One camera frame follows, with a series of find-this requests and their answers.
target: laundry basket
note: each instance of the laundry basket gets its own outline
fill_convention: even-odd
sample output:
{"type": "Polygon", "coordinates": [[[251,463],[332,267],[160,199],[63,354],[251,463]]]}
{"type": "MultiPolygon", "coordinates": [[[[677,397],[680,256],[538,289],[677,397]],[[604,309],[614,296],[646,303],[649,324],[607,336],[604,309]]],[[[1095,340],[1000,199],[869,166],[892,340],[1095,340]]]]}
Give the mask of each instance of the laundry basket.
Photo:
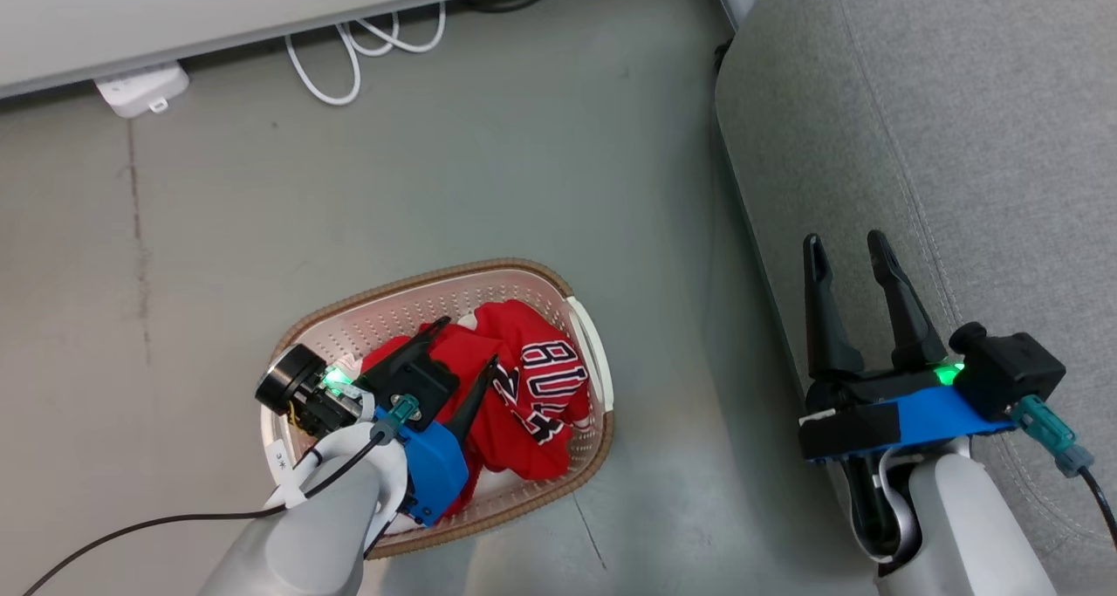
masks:
{"type": "MultiPolygon", "coordinates": [[[[367,558],[412,552],[468,537],[585,484],[604,463],[613,440],[613,386],[598,330],[570,286],[553,270],[523,259],[494,259],[435,270],[353,295],[303,318],[276,346],[275,357],[288,346],[303,343],[326,362],[335,362],[346,353],[360,358],[389,338],[418,333],[422,323],[442,315],[457,320],[483,302],[507,300],[527,302],[552,326],[566,333],[589,371],[591,426],[584,432],[574,430],[567,444],[570,470],[550,481],[524,481],[510,472],[485,471],[472,501],[462,511],[429,529],[410,520],[395,520],[397,525],[388,529],[367,558]]],[[[265,446],[281,438],[288,452],[298,456],[314,444],[311,436],[288,424],[286,416],[278,416],[267,406],[260,408],[260,430],[265,446]]]]}

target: black cable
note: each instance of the black cable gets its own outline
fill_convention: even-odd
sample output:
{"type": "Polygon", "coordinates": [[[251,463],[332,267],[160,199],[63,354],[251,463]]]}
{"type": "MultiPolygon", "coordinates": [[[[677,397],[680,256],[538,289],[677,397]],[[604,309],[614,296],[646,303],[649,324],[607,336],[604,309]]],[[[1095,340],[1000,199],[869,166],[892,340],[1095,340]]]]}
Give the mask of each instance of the black cable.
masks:
{"type": "MultiPolygon", "coordinates": [[[[345,462],[344,465],[338,468],[337,471],[326,477],[326,480],[314,486],[314,489],[306,492],[306,498],[307,499],[314,498],[315,496],[318,494],[318,492],[324,491],[324,489],[326,489],[327,486],[332,486],[335,481],[337,481],[338,478],[342,478],[342,475],[345,474],[345,472],[352,470],[353,467],[360,463],[360,461],[363,458],[365,458],[365,455],[367,455],[367,453],[370,453],[373,448],[376,448],[376,445],[380,444],[380,441],[383,438],[384,438],[383,432],[378,432],[374,435],[372,435],[372,440],[370,442],[366,442],[365,446],[362,448],[360,452],[355,453],[349,461],[345,462]]],[[[86,544],[82,548],[76,549],[76,551],[74,551],[69,557],[66,557],[65,559],[60,560],[58,565],[50,568],[50,570],[47,571],[47,574],[42,575],[42,578],[35,581],[35,585],[28,588],[28,590],[25,592],[22,596],[31,596],[36,592],[39,592],[40,587],[46,585],[46,583],[51,578],[54,578],[56,574],[61,571],[63,568],[65,568],[66,566],[74,563],[82,555],[85,555],[86,552],[101,546],[102,544],[108,544],[114,539],[124,537],[125,535],[135,532],[137,530],[143,530],[145,528],[151,528],[151,527],[157,527],[161,525],[171,525],[174,522],[255,520],[258,518],[268,518],[278,513],[283,513],[286,510],[287,507],[285,504],[279,504],[278,507],[273,507],[270,509],[262,509],[260,511],[248,511],[245,513],[183,513],[181,516],[168,516],[164,518],[147,520],[146,522],[135,523],[130,527],[124,527],[117,531],[113,531],[104,537],[101,537],[99,539],[95,539],[89,544],[86,544]]]]}
{"type": "Polygon", "coordinates": [[[485,4],[483,2],[478,2],[477,0],[461,0],[461,3],[474,11],[480,12],[480,15],[510,15],[513,11],[527,9],[538,1],[541,0],[519,0],[517,2],[508,2],[505,4],[485,4]]]}
{"type": "Polygon", "coordinates": [[[1113,537],[1114,546],[1117,547],[1117,520],[1114,519],[1114,511],[1109,508],[1109,501],[1106,500],[1106,494],[1101,491],[1101,486],[1098,484],[1097,478],[1090,473],[1089,468],[1079,468],[1078,473],[1089,486],[1090,491],[1094,493],[1094,499],[1098,501],[1098,509],[1101,510],[1101,517],[1106,520],[1106,527],[1109,528],[1109,537],[1113,537]]]}

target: green light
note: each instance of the green light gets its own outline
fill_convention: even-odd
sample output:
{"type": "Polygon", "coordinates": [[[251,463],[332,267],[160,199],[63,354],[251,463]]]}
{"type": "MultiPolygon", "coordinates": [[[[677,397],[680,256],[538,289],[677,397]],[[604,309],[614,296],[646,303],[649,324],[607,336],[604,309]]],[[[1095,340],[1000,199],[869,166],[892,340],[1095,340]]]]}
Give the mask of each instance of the green light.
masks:
{"type": "Polygon", "coordinates": [[[338,368],[326,371],[326,376],[323,378],[323,381],[330,382],[330,384],[334,384],[334,385],[337,385],[337,384],[352,385],[353,384],[353,381],[350,381],[349,376],[346,376],[346,374],[344,373],[344,371],[341,371],[338,368]]]}
{"type": "Polygon", "coordinates": [[[957,374],[961,374],[962,369],[965,369],[965,368],[966,368],[965,365],[961,364],[961,362],[957,362],[957,364],[955,364],[955,365],[942,365],[942,366],[937,366],[935,368],[935,374],[936,374],[936,376],[938,376],[938,382],[942,382],[942,384],[944,384],[944,385],[953,385],[954,384],[954,377],[957,377],[957,374]]]}

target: white cable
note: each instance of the white cable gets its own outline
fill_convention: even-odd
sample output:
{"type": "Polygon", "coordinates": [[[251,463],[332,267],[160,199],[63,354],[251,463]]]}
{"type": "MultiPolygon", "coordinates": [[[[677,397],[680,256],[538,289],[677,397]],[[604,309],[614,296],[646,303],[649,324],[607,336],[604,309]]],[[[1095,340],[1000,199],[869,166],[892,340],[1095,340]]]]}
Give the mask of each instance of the white cable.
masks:
{"type": "MultiPolygon", "coordinates": [[[[369,29],[369,31],[372,32],[372,35],[374,35],[374,36],[379,37],[380,39],[384,40],[384,42],[388,42],[388,44],[391,44],[392,46],[402,48],[402,50],[407,50],[408,52],[427,52],[428,50],[431,50],[431,48],[435,48],[436,46],[438,46],[438,42],[441,42],[441,40],[442,40],[442,32],[446,30],[446,2],[442,1],[442,2],[438,3],[438,28],[435,29],[435,37],[432,37],[430,39],[430,42],[427,42],[427,44],[408,44],[408,42],[403,42],[403,40],[399,39],[398,33],[397,35],[388,35],[383,30],[376,28],[375,25],[373,25],[372,22],[370,22],[370,21],[367,21],[367,20],[365,20],[363,18],[359,18],[359,19],[356,19],[356,21],[357,21],[359,25],[361,25],[365,29],[369,29]]],[[[395,27],[395,23],[398,21],[399,21],[399,19],[397,17],[397,15],[393,12],[393,15],[392,15],[392,26],[393,26],[393,28],[395,27]]]]}
{"type": "MultiPolygon", "coordinates": [[[[399,37],[400,37],[400,15],[397,15],[397,12],[392,11],[392,38],[394,39],[399,37]]],[[[388,55],[388,51],[393,50],[393,48],[395,48],[395,45],[393,45],[392,42],[384,42],[384,45],[381,46],[380,48],[365,48],[360,44],[357,44],[356,39],[353,38],[353,50],[360,52],[360,55],[364,55],[365,57],[380,57],[382,55],[388,55]]]]}
{"type": "Polygon", "coordinates": [[[331,106],[347,106],[350,103],[356,98],[356,95],[361,92],[361,67],[356,63],[356,52],[353,50],[353,36],[349,32],[347,25],[334,25],[337,32],[342,36],[342,44],[345,45],[345,50],[349,52],[350,63],[353,65],[353,87],[349,90],[346,96],[342,98],[333,98],[315,87],[311,78],[306,76],[306,70],[303,70],[303,65],[298,61],[298,55],[295,55],[295,46],[290,42],[290,36],[284,36],[284,42],[287,42],[287,55],[290,55],[290,63],[295,65],[295,71],[298,73],[298,78],[303,79],[304,86],[307,90],[311,90],[312,95],[323,103],[330,104],[331,106]]]}

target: red clothing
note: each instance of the red clothing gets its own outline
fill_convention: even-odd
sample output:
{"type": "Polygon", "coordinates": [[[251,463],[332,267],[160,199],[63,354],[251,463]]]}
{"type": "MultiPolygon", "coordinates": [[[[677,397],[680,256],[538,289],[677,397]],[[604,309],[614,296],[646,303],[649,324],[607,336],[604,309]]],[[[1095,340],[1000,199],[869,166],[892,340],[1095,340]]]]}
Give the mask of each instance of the red clothing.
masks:
{"type": "MultiPolygon", "coordinates": [[[[481,468],[512,470],[524,480],[566,473],[571,424],[584,427],[590,416],[589,374],[565,334],[516,300],[487,302],[474,315],[475,330],[451,323],[430,346],[430,357],[461,381],[436,416],[438,422],[447,422],[458,410],[493,354],[499,358],[498,378],[485,394],[467,440],[469,482],[447,515],[469,502],[481,468]]],[[[362,373],[407,340],[395,337],[372,350],[362,373]]]]}

